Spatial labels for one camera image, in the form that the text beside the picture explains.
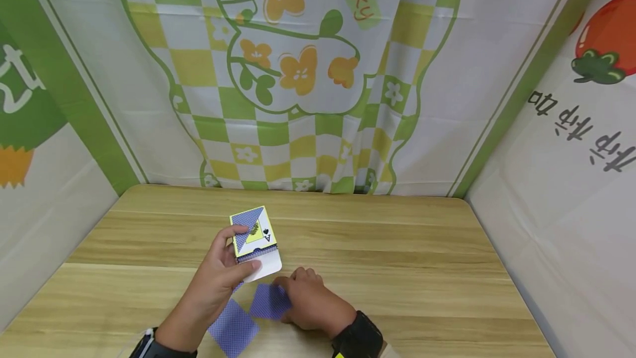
green border stripe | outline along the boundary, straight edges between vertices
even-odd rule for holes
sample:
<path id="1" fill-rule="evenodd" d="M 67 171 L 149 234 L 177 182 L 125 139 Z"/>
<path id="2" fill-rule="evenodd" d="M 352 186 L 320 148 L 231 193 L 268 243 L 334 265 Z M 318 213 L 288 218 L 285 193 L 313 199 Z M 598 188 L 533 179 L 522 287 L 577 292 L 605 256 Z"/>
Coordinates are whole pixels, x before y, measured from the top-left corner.
<path id="1" fill-rule="evenodd" d="M 104 104 L 104 107 L 106 108 L 106 112 L 108 112 L 110 119 L 113 121 L 113 124 L 115 128 L 117 129 L 117 132 L 121 136 L 123 144 L 126 145 L 126 148 L 128 149 L 128 152 L 130 153 L 130 156 L 135 161 L 135 164 L 137 165 L 137 168 L 139 169 L 139 173 L 141 173 L 141 176 L 144 178 L 144 181 L 146 183 L 150 183 L 150 181 L 148 181 L 148 178 L 146 177 L 146 173 L 144 172 L 144 169 L 141 167 L 141 163 L 139 163 L 139 160 L 137 160 L 137 156 L 135 156 L 135 153 L 133 152 L 133 149 L 130 147 L 128 140 L 126 140 L 126 136 L 123 134 L 123 131 L 121 131 L 121 127 L 119 123 L 117 123 L 117 119 L 113 115 L 113 111 L 110 110 L 108 103 L 106 103 L 106 100 L 104 99 L 104 95 L 99 89 L 99 86 L 97 86 L 97 83 L 95 82 L 95 79 L 93 79 L 91 72 L 88 71 L 88 66 L 86 66 L 84 59 L 80 56 L 80 52 L 75 47 L 75 43 L 73 43 L 70 34 L 68 34 L 68 31 L 66 30 L 66 27 L 64 26 L 64 24 L 62 24 L 62 19 L 60 19 L 60 16 L 57 14 L 57 11 L 55 11 L 55 7 L 53 7 L 53 3 L 51 3 L 51 0 L 46 0 L 46 2 L 49 4 L 51 11 L 53 12 L 55 18 L 57 19 L 57 22 L 60 24 L 60 27 L 62 28 L 64 35 L 66 35 L 66 39 L 68 39 L 68 42 L 71 44 L 73 51 L 75 51 L 75 54 L 78 56 L 78 59 L 84 68 L 84 72 L 86 72 L 86 74 L 88 75 L 88 78 L 91 79 L 91 83 L 93 83 L 93 87 L 95 87 L 95 91 L 97 91 L 97 95 L 99 95 L 99 98 L 102 99 L 102 103 Z"/>
<path id="2" fill-rule="evenodd" d="M 557 1 L 557 4 L 552 11 L 556 11 L 557 5 L 560 1 L 561 0 Z M 473 162 L 470 163 L 470 166 L 466 171 L 464 178 L 462 178 L 459 186 L 457 186 L 457 189 L 453 194 L 454 198 L 464 198 L 466 192 L 468 192 L 468 188 L 475 181 L 481 169 L 484 168 L 484 165 L 488 161 L 491 153 L 497 147 L 497 144 L 499 143 L 499 141 L 501 141 L 503 135 L 513 124 L 515 117 L 521 111 L 523 104 L 528 99 L 528 96 L 532 93 L 532 90 L 535 89 L 536 85 L 539 84 L 541 78 L 544 76 L 545 72 L 552 64 L 552 61 L 556 58 L 558 52 L 561 50 L 564 41 L 568 38 L 572 27 L 577 22 L 579 16 L 585 10 L 589 2 L 590 0 L 568 0 L 565 3 L 565 6 L 561 10 L 560 14 L 557 16 L 553 27 L 548 32 L 548 35 L 545 36 L 545 39 L 541 44 L 539 50 L 537 50 L 536 55 L 534 56 L 534 58 L 532 58 L 530 65 L 528 65 L 526 73 L 524 73 L 521 80 L 519 80 L 519 83 L 511 94 L 511 97 L 506 103 L 506 106 L 503 108 L 501 114 L 499 114 L 497 120 L 495 120 L 495 124 L 490 130 L 488 136 L 485 138 L 484 143 L 479 148 Z M 499 106 L 502 105 L 503 99 L 505 99 L 505 97 L 506 94 L 502 97 L 502 100 L 501 102 L 499 102 L 497 109 L 499 108 Z M 481 133 L 478 141 L 480 141 L 481 138 L 484 136 L 485 130 L 486 129 L 484 129 L 484 131 Z M 474 150 L 477 148 L 478 143 L 475 144 L 468 158 L 470 158 L 470 156 L 473 154 Z M 456 185 L 457 180 L 460 177 L 459 175 L 462 171 L 460 171 L 460 173 L 457 175 L 457 178 L 455 179 L 455 182 L 453 182 L 453 185 L 451 186 L 447 195 L 449 195 L 453 190 L 453 187 Z"/>
<path id="3" fill-rule="evenodd" d="M 118 195 L 139 180 L 38 0 L 0 0 L 0 18 Z"/>

black wristband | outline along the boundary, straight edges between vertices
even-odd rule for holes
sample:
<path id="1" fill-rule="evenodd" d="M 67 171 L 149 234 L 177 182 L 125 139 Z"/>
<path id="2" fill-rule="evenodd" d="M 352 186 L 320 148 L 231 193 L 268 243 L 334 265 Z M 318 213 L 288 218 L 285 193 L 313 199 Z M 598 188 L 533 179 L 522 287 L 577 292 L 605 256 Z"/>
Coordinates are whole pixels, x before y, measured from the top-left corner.
<path id="1" fill-rule="evenodd" d="M 380 329 L 361 311 L 357 312 L 354 323 L 331 342 L 335 355 L 340 353 L 344 358 L 378 358 L 383 344 Z"/>

smartwatch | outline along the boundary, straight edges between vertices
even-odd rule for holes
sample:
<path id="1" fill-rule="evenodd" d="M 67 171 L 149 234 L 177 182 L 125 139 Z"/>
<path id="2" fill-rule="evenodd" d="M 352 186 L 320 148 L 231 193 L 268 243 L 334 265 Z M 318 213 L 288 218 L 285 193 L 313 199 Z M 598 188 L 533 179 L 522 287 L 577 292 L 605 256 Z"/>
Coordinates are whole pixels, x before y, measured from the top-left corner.
<path id="1" fill-rule="evenodd" d="M 333 341 L 333 358 L 378 358 L 384 344 L 380 329 L 358 311 L 354 323 L 347 326 Z"/>
<path id="2" fill-rule="evenodd" d="M 197 352 L 184 352 L 169 349 L 155 341 L 155 330 L 146 330 L 144 337 L 130 354 L 130 358 L 196 358 Z"/>

right hand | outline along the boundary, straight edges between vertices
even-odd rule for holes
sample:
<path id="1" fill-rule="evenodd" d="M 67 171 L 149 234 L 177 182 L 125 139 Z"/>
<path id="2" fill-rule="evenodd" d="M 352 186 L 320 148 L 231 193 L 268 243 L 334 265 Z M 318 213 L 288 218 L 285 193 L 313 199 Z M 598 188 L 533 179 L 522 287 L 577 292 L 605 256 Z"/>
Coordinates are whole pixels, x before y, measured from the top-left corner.
<path id="1" fill-rule="evenodd" d="M 273 282 L 284 288 L 292 308 L 285 313 L 285 324 L 296 324 L 305 330 L 322 330 L 330 339 L 335 338 L 356 319 L 356 309 L 322 282 L 313 269 L 298 267 L 289 277 Z"/>

wood grain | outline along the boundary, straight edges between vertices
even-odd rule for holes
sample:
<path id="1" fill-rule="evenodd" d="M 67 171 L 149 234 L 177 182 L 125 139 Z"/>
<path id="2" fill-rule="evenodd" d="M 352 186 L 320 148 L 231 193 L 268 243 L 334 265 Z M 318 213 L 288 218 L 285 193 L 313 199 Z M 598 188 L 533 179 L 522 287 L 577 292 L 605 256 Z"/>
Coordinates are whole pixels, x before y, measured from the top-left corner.
<path id="1" fill-rule="evenodd" d="M 264 204 L 283 274 L 311 266 L 404 358 L 554 357 L 459 199 L 137 186 L 0 337 L 0 357 L 127 357 L 179 300 L 232 213 Z M 270 282 L 273 276 L 262 282 Z M 256 283 L 234 298 L 250 308 Z M 330 357 L 318 333 L 257 319 L 242 357 Z M 206 337 L 200 357 L 223 357 Z"/>

